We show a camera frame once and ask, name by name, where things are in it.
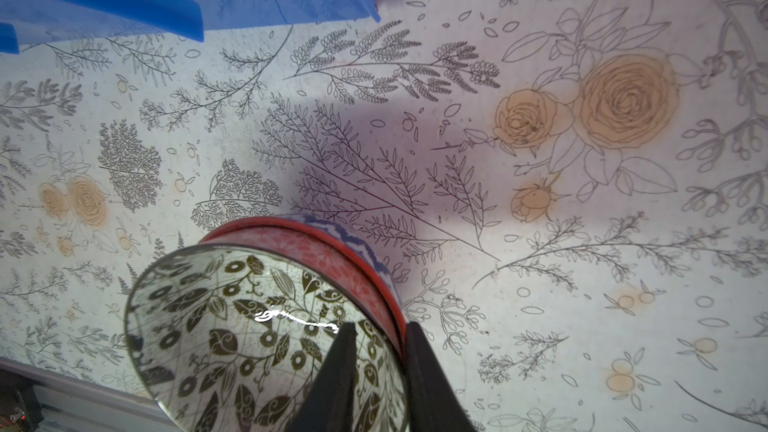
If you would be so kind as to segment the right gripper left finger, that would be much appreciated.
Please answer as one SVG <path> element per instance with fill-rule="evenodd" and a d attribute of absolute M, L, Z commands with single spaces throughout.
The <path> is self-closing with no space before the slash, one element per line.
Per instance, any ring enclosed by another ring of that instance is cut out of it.
<path fill-rule="evenodd" d="M 345 323 L 287 431 L 352 430 L 356 358 L 355 325 Z"/>

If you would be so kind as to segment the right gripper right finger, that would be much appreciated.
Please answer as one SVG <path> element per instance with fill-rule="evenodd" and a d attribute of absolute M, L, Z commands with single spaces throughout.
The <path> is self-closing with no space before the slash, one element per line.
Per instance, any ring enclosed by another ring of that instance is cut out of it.
<path fill-rule="evenodd" d="M 475 431 L 417 322 L 406 326 L 405 372 L 411 431 Z"/>

